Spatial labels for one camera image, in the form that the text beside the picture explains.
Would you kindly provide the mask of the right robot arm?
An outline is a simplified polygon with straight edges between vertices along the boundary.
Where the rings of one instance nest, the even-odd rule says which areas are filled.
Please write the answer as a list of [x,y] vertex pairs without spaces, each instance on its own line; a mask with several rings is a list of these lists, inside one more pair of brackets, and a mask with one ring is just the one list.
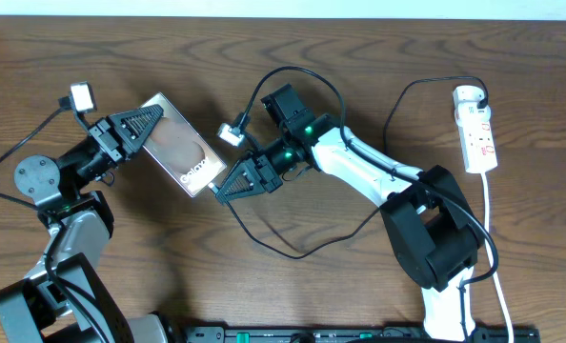
[[290,84],[261,103],[280,134],[233,165],[213,187],[216,199],[230,206],[236,199],[272,193],[299,163],[340,179],[377,207],[397,262],[421,289],[426,334],[468,340],[475,322],[467,291],[488,235],[452,174],[439,165],[423,171],[393,160],[341,120],[315,115]]

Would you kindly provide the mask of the white charger adapter plug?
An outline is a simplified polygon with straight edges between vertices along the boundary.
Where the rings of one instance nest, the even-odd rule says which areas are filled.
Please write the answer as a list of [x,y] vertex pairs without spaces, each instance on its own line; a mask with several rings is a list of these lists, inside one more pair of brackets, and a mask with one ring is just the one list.
[[484,98],[484,90],[477,86],[461,85],[453,91],[454,105],[457,107],[463,102],[479,103]]

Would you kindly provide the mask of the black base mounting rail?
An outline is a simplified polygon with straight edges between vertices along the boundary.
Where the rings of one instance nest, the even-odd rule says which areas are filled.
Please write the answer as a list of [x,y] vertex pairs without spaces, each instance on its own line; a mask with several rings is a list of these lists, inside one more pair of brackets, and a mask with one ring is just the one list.
[[508,341],[504,329],[477,327],[468,340],[461,337],[433,338],[416,326],[389,326],[382,328],[225,328],[194,326],[183,329],[190,343],[345,343],[345,342],[474,342],[504,343]]

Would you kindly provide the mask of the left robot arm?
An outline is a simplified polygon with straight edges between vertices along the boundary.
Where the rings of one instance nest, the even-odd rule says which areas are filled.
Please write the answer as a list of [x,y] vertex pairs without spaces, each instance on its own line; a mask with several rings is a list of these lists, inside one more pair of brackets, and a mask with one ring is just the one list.
[[84,192],[141,150],[163,116],[158,105],[125,111],[88,124],[86,138],[58,158],[36,154],[14,172],[16,187],[31,197],[50,241],[36,265],[0,290],[0,323],[10,342],[180,342],[162,314],[128,319],[96,268],[114,218],[101,191]]

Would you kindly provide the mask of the bronze Galaxy smartphone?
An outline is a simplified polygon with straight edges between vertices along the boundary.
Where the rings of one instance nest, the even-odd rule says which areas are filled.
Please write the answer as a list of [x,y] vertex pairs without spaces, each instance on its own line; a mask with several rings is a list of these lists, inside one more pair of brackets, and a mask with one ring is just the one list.
[[142,108],[151,105],[160,106],[163,116],[144,149],[188,196],[196,197],[227,165],[162,92]]

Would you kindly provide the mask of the white power strip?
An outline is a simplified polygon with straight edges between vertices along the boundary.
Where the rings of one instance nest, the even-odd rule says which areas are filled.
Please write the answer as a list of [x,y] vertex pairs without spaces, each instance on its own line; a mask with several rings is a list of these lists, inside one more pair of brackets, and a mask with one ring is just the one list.
[[460,102],[455,108],[461,151],[467,173],[486,173],[497,167],[495,141],[490,123],[491,109],[477,102]]

